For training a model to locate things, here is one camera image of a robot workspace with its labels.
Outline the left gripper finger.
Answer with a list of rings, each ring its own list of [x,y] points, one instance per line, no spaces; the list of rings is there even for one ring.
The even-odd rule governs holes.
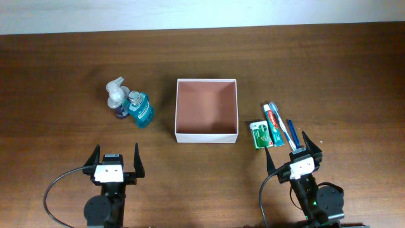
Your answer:
[[[140,158],[138,143],[135,144],[135,150],[134,150],[134,170],[135,170],[136,177],[145,177],[145,170],[144,170],[144,166],[142,164],[142,160]]]
[[[96,165],[99,164],[100,150],[101,150],[101,147],[99,144],[97,144],[96,147],[94,148],[94,151],[90,155],[90,157],[84,163],[85,167],[95,167]]]

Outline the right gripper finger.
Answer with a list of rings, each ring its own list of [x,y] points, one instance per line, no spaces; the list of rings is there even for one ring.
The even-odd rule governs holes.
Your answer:
[[[308,137],[305,131],[302,131],[302,136],[306,145],[306,149],[309,151],[313,158],[321,158],[322,150]]]
[[[269,176],[274,175],[277,172],[273,159],[271,158],[268,148],[265,146],[266,153],[266,170]]]

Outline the blue disposable razor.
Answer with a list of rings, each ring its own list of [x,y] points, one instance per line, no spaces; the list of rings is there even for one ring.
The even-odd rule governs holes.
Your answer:
[[[297,136],[297,132],[295,130],[295,127],[294,127],[294,124],[293,124],[292,120],[288,119],[287,123],[288,123],[288,126],[289,126],[289,130],[290,130],[292,139],[293,139],[293,141],[294,141],[294,143],[296,145],[296,148],[300,148],[301,144],[300,144],[300,141],[299,141],[299,138]]]

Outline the toothpaste tube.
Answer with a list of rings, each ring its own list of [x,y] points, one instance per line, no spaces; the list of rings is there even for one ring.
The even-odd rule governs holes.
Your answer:
[[[282,138],[280,129],[278,128],[278,125],[276,123],[274,114],[273,114],[273,112],[272,112],[272,110],[270,108],[270,105],[265,104],[263,106],[263,110],[265,112],[265,117],[266,117],[266,119],[268,121],[269,131],[271,133],[274,146],[276,146],[276,147],[283,146],[285,143],[284,143],[284,140]]]

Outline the green soap packet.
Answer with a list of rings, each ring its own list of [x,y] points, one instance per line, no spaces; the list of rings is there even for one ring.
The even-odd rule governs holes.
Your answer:
[[[255,149],[270,148],[274,143],[270,137],[270,131],[267,121],[252,122],[249,124],[251,134],[254,140]]]

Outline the blue white toothbrush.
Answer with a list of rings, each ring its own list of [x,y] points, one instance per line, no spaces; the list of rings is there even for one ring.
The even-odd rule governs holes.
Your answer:
[[[282,132],[284,133],[287,141],[289,142],[290,147],[292,148],[293,151],[295,151],[297,149],[297,147],[296,147],[295,143],[293,142],[292,138],[289,136],[289,133],[287,132],[286,126],[285,126],[283,120],[281,119],[281,116],[278,113],[278,108],[277,108],[276,104],[274,102],[270,102],[269,106],[270,106],[271,111],[275,114],[275,116],[279,122],[280,128],[281,128]]]

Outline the blue mouthwash bottle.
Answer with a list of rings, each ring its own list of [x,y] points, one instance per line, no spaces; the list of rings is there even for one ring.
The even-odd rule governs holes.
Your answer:
[[[144,92],[131,91],[128,98],[128,111],[135,119],[135,124],[140,128],[146,127],[154,118],[154,108],[149,102],[149,96]]]

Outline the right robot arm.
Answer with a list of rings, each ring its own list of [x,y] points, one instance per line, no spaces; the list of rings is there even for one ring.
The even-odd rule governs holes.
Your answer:
[[[298,221],[296,227],[364,227],[364,224],[343,224],[345,217],[344,190],[331,182],[317,183],[313,176],[322,162],[322,150],[309,139],[305,132],[302,133],[305,146],[294,148],[289,154],[290,161],[276,168],[271,159],[270,152],[266,149],[267,178],[261,184],[258,194],[259,207],[266,227],[269,226],[263,208],[263,189],[266,183],[274,176],[279,183],[290,183],[290,193],[294,193],[297,207],[306,217]]]

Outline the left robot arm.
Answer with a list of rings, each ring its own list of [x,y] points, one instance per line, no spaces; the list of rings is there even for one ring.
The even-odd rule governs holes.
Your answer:
[[[101,147],[97,145],[84,163],[83,174],[101,187],[101,193],[89,199],[84,206],[87,227],[123,227],[126,187],[134,186],[137,179],[145,177],[145,170],[139,154],[134,148],[134,171],[124,171],[123,155],[106,154],[100,157]]]

